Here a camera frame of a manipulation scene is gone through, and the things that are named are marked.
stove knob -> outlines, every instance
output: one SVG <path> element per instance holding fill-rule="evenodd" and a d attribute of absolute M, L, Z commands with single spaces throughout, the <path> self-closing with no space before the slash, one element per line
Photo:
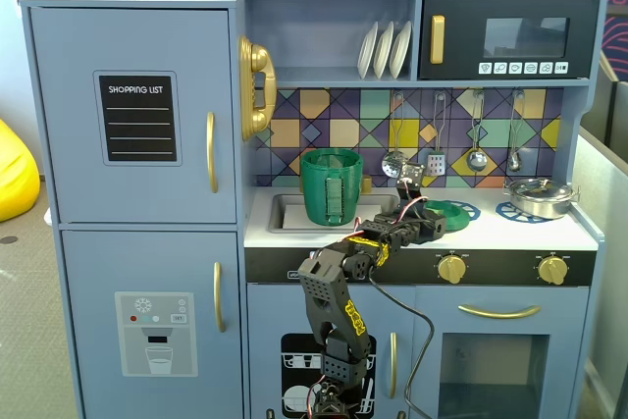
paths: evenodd
<path fill-rule="evenodd" d="M 439 275 L 452 284 L 457 284 L 467 270 L 464 260 L 457 255 L 448 255 L 439 262 Z"/>
<path fill-rule="evenodd" d="M 546 257 L 539 265 L 539 275 L 549 284 L 562 285 L 567 275 L 567 264 L 555 255 Z"/>

floor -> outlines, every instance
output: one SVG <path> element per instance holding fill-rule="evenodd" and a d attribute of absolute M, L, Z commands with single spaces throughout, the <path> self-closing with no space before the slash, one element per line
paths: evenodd
<path fill-rule="evenodd" d="M 47 208 L 43 187 L 29 212 L 0 223 L 3 418 L 78 418 L 54 242 L 51 229 L 43 222 Z M 11 236 L 17 240 L 10 242 Z M 578 419 L 601 418 L 595 396 L 585 387 Z"/>

green mug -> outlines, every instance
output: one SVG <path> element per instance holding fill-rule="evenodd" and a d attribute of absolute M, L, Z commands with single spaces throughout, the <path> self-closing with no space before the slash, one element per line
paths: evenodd
<path fill-rule="evenodd" d="M 341 148 L 316 149 L 301 159 L 308 218 L 321 226 L 341 226 L 355 218 L 364 160 Z"/>

geometric pattern backsplash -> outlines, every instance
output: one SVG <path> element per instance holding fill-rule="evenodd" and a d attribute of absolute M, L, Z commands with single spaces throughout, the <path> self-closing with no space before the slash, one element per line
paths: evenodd
<path fill-rule="evenodd" d="M 439 91 L 445 93 L 445 122 L 443 102 L 434 116 L 434 96 Z M 403 99 L 392 92 L 400 92 Z M 504 181 L 551 177 L 563 89 L 524 89 L 523 117 L 519 103 L 514 114 L 515 125 L 523 118 L 517 134 L 522 168 L 517 173 L 511 173 L 506 163 L 512 139 L 512 92 L 511 88 L 485 89 L 479 147 L 488 155 L 489 164 L 475 173 L 466 164 L 473 146 L 473 89 L 280 90 L 271 125 L 253 137 L 257 185 L 298 186 L 300 158 L 305 152 L 344 147 L 362 155 L 364 174 L 373 178 L 374 186 L 394 186 L 395 179 L 382 170 L 382 158 L 395 148 L 395 130 L 398 149 L 411 161 L 425 163 L 427 154 L 434 151 L 440 127 L 445 175 L 426 177 L 424 186 L 502 187 Z"/>

microwave window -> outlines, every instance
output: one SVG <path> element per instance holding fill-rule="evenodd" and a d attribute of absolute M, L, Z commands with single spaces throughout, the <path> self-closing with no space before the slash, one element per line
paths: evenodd
<path fill-rule="evenodd" d="M 487 19 L 485 58 L 562 58 L 567 19 Z"/>

